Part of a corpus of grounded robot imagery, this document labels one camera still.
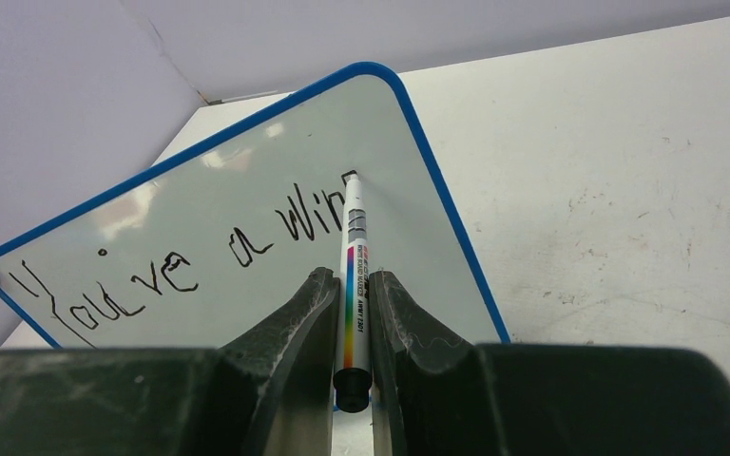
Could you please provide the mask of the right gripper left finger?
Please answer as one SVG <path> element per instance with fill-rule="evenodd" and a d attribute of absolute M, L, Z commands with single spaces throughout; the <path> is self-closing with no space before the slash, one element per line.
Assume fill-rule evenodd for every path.
<path fill-rule="evenodd" d="M 218 349 L 0 351 L 0 455 L 327 455 L 339 291 Z"/>

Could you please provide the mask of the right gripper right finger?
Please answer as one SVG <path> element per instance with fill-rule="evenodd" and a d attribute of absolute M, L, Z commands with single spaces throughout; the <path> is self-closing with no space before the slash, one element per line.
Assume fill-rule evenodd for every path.
<path fill-rule="evenodd" d="M 370 277 L 377 455 L 730 455 L 730 383 L 674 348 L 472 344 Z"/>

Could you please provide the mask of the white marker pen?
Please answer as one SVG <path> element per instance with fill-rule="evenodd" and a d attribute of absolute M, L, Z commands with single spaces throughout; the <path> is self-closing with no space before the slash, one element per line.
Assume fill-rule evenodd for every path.
<path fill-rule="evenodd" d="M 369 324 L 369 251 L 362 182 L 343 176 L 345 202 L 340 254 L 340 297 L 333 385 L 336 407 L 359 413 L 370 404 L 373 383 Z"/>

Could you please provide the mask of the blue framed whiteboard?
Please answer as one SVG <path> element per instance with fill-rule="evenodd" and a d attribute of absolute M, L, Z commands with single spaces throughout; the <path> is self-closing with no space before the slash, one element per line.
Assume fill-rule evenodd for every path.
<path fill-rule="evenodd" d="M 508 341 L 399 77 L 346 66 L 0 246 L 0 298 L 51 346 L 220 347 L 336 269 L 342 177 L 369 266 L 470 342 Z"/>

